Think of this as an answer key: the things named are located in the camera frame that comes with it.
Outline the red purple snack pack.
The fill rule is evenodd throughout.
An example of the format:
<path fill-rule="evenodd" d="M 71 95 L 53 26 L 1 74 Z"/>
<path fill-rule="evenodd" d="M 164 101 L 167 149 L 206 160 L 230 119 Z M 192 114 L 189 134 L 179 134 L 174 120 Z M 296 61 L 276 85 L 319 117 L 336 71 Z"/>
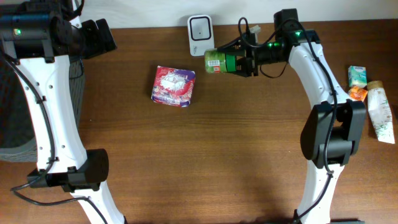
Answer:
<path fill-rule="evenodd" d="M 158 66 L 152 88 L 152 101 L 164 105 L 187 107 L 191 103 L 195 72 Z"/>

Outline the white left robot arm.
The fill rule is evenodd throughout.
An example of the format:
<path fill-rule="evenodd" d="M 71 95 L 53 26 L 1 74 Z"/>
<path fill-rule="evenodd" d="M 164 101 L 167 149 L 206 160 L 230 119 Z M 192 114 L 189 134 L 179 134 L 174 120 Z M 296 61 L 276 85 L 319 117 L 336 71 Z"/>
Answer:
<path fill-rule="evenodd" d="M 81 21 L 83 3 L 1 5 L 1 60 L 18 77 L 37 144 L 30 188 L 61 187 L 92 223 L 125 223 L 107 185 L 109 157 L 85 149 L 70 94 L 70 65 L 116 49 L 105 19 Z"/>

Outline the small orange box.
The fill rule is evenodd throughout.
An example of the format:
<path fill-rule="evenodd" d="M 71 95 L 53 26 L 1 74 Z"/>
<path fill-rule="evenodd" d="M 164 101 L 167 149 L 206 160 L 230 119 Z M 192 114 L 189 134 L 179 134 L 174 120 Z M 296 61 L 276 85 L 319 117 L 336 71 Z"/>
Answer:
<path fill-rule="evenodd" d="M 368 91 L 358 86 L 353 86 L 349 92 L 349 97 L 355 101 L 364 101 L 368 95 Z"/>

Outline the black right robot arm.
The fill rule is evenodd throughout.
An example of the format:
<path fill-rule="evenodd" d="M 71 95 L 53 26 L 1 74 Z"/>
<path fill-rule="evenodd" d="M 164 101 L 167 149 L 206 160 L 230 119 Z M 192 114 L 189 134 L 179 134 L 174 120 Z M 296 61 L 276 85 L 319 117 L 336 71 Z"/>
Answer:
<path fill-rule="evenodd" d="M 295 8 L 274 14 L 274 32 L 262 44 L 254 28 L 215 50 L 223 54 L 221 71 L 258 76 L 262 66 L 284 62 L 298 75 L 311 112 L 300 135 L 307 174 L 292 223 L 331 223 L 330 208 L 338 178 L 359 148 L 366 107 L 352 100 L 329 68 L 318 34 L 305 29 Z"/>

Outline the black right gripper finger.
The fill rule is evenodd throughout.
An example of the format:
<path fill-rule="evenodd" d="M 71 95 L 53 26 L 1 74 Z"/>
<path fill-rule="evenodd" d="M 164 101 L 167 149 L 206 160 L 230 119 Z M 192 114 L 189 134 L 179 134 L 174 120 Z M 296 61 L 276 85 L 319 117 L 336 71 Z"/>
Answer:
<path fill-rule="evenodd" d="M 246 55 L 245 47 L 241 45 L 240 40 L 233 40 L 227 44 L 217 47 L 216 49 L 218 52 L 225 53 L 228 55 L 234 55 L 234 56 Z"/>
<path fill-rule="evenodd" d="M 240 67 L 237 68 L 236 71 L 230 71 L 228 73 L 231 73 L 233 75 L 238 75 L 240 77 L 257 77 L 258 76 L 258 71 L 253 68 L 246 68 L 246 67 Z"/>

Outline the green lid jar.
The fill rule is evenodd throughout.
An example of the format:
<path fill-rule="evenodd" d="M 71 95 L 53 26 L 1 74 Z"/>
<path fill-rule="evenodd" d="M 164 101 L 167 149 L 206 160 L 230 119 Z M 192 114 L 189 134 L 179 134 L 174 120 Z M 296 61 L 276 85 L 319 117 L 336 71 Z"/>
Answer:
<path fill-rule="evenodd" d="M 216 49 L 205 51 L 205 70 L 208 73 L 231 73 L 236 71 L 236 57 Z"/>

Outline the small green tissue pack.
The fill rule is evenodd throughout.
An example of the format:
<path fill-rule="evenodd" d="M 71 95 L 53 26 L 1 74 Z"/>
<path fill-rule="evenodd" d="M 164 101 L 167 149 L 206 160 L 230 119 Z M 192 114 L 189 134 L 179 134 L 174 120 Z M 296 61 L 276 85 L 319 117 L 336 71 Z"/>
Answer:
<path fill-rule="evenodd" d="M 358 86 L 364 88 L 367 85 L 366 68 L 350 66 L 348 68 L 348 83 L 350 87 Z"/>

